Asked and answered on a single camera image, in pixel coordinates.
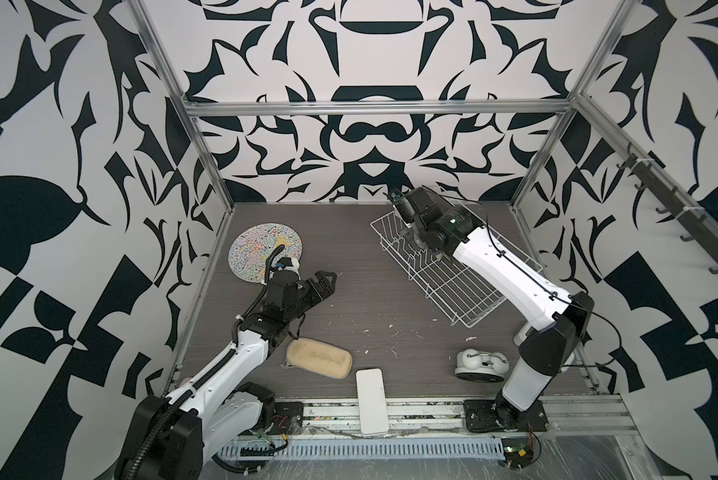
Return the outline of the colourful speckled round plate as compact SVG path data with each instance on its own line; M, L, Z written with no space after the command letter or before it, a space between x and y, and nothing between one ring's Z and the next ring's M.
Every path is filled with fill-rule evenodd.
M280 223L263 223L248 228L231 243L227 261L232 273L249 283L261 283L265 262L280 245L284 250L274 257L275 264L281 257L300 260L303 242L291 227Z

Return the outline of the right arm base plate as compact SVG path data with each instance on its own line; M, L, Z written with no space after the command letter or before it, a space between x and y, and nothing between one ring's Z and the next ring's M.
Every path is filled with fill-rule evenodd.
M548 416L536 400L520 411L502 397L496 400L470 399L463 402L465 428L471 433L546 432Z

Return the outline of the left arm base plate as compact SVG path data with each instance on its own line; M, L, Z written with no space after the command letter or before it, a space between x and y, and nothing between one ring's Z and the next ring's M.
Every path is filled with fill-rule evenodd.
M300 401L276 401L271 420L265 432L273 436L290 435L298 432L303 425L304 407L305 404Z

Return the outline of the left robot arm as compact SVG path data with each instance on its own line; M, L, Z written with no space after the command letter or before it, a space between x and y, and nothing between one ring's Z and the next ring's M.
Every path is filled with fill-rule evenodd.
M319 270L302 279L298 260L283 256L284 249L278 245L266 258L262 288L237 316L231 342L180 387L138 404L114 478L196 479L209 462L236 475L251 475L286 449L272 444L239 463L220 456L240 434L272 427L274 393L246 378L291 336L293 321L303 321L308 310L335 291L336 273Z

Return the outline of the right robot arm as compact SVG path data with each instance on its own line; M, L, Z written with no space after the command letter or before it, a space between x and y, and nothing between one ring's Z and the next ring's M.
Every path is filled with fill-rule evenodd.
M533 270L503 246L468 207L428 187L393 189L389 200L423 248L470 268L509 300L526 319L519 361L495 398L498 424L507 428L530 410L551 381L569 368L590 319L598 314L585 292L571 294Z

